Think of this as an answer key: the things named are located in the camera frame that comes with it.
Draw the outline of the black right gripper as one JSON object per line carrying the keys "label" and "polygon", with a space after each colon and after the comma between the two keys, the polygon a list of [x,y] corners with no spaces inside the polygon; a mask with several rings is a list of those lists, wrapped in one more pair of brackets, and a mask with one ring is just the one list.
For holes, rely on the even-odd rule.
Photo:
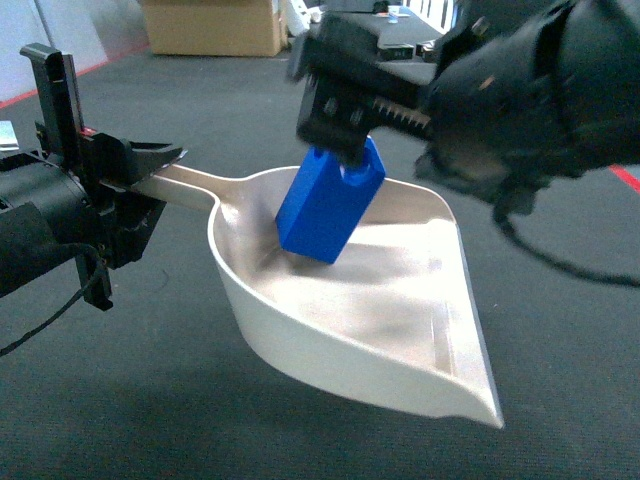
{"label": "black right gripper", "polygon": [[296,125],[302,141],[333,154],[347,168],[360,168],[370,131],[395,129],[428,140],[433,126],[423,94],[431,73],[412,62],[384,62],[379,40],[409,34],[419,20],[390,24],[371,14],[329,11],[316,29],[293,43],[287,78],[306,82]]}

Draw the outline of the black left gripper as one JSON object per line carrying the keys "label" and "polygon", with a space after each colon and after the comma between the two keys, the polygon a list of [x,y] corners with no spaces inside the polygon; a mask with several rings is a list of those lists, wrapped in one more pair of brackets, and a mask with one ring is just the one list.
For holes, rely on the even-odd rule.
{"label": "black left gripper", "polygon": [[40,147],[19,154],[19,283],[73,260],[80,296],[111,308],[108,272],[142,258],[166,203],[108,186],[135,185],[181,160],[174,144],[128,142],[84,126],[71,55],[41,43],[20,50],[43,115]]}

